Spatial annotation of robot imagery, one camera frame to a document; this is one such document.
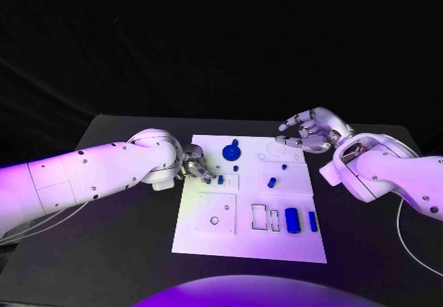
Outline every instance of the cable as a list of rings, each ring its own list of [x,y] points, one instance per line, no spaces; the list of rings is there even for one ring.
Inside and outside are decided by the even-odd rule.
[[[88,202],[85,202],[82,205],[80,205],[80,207],[73,211],[73,213],[70,213],[59,222],[56,222],[52,226],[49,226],[47,228],[44,228],[43,230],[39,230],[37,232],[34,232],[34,233],[31,233],[31,234],[28,234],[28,235],[24,235],[23,237],[20,237],[20,238],[14,238],[14,239],[11,239],[11,240],[8,240],[8,241],[5,241],[5,242],[2,242],[2,243],[0,243],[0,246],[1,245],[4,245],[5,243],[10,243],[10,242],[14,242],[15,240],[21,240],[23,238],[26,238],[26,237],[30,237],[31,235],[36,235],[37,233],[40,233],[40,232],[43,232],[43,231],[46,231],[46,230],[49,230],[52,227],[56,227],[83,207],[85,207],[85,205],[88,205]]]
[[[21,233],[27,232],[30,229],[34,229],[37,226],[43,225],[52,218],[54,218],[54,216],[57,216],[66,209],[62,209],[59,212],[56,212],[49,218],[43,219],[43,221],[40,221],[33,227],[28,227],[26,230],[23,230],[21,232],[14,233],[13,235],[7,236],[5,238],[0,239],[0,243],[2,241],[5,241],[7,239],[10,239],[11,237],[15,237],[15,235],[21,235]]]
[[[404,241],[402,241],[402,238],[401,238],[401,233],[399,233],[399,212],[401,212],[401,207],[402,207],[402,201],[404,201],[404,199],[401,199],[399,206],[398,206],[398,213],[396,213],[396,232],[398,232],[398,238],[399,238],[402,247],[404,247],[405,251],[408,252],[409,256],[414,258],[414,260],[415,260],[415,261],[417,261],[431,272],[434,272],[437,275],[440,275],[440,276],[443,277],[443,274],[441,274],[440,272],[437,272],[434,269],[431,269],[431,268],[417,259],[417,257],[412,255],[411,251],[409,251],[408,248],[405,247],[405,244],[404,244]]]

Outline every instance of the hole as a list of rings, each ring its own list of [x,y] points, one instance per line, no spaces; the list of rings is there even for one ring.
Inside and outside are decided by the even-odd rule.
[[[210,218],[210,224],[212,224],[212,225],[216,225],[217,222],[219,222],[219,218],[217,218],[216,216],[213,216],[213,217]]]

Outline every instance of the blue object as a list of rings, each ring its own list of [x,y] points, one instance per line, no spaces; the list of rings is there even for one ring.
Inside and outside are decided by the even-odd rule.
[[[284,210],[285,215],[285,226],[288,227],[288,233],[300,233],[300,221],[298,221],[298,211],[295,208],[287,208]]]
[[[275,182],[277,182],[277,179],[272,177],[272,178],[269,179],[269,183],[267,184],[267,186],[268,186],[269,188],[272,188],[274,185],[275,185]]]
[[[311,232],[317,232],[319,229],[316,227],[316,213],[314,212],[308,213],[308,221],[311,222]]]
[[[235,161],[241,154],[242,152],[238,148],[238,140],[233,139],[232,144],[223,147],[222,155],[228,161]]]

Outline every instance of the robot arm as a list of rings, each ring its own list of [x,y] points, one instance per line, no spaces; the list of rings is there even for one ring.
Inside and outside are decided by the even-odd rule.
[[[280,131],[297,123],[301,138],[278,136],[275,141],[313,153],[334,146],[333,159],[320,169],[330,185],[343,183],[355,198],[365,202],[394,192],[420,213],[443,220],[443,157],[420,158],[383,134],[356,134],[321,107],[293,116]]]
[[[147,129],[128,143],[95,146],[0,169],[0,238],[21,223],[128,189],[138,182],[153,184],[158,191],[173,187],[179,171],[179,178],[190,171],[192,176],[213,178],[199,162],[203,152],[196,145],[183,152],[166,131]]]

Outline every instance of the table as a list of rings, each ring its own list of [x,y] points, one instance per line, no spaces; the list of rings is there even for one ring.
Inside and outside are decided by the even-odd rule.
[[[125,141],[147,128],[167,130],[186,144],[193,134],[272,137],[278,125],[99,115],[78,149]],[[352,127],[359,132],[391,135],[417,150],[402,127]],[[306,153],[327,264],[171,253],[183,182],[157,192],[150,185],[138,184],[91,202],[66,222],[21,241],[0,275],[0,300],[67,307],[131,306],[194,279],[255,274],[327,285],[388,306],[440,305],[443,279],[412,260],[398,240],[399,197],[389,193],[365,204],[342,185],[329,186],[319,168],[330,158],[331,152]],[[443,271],[443,223],[405,204],[401,230],[415,256]]]

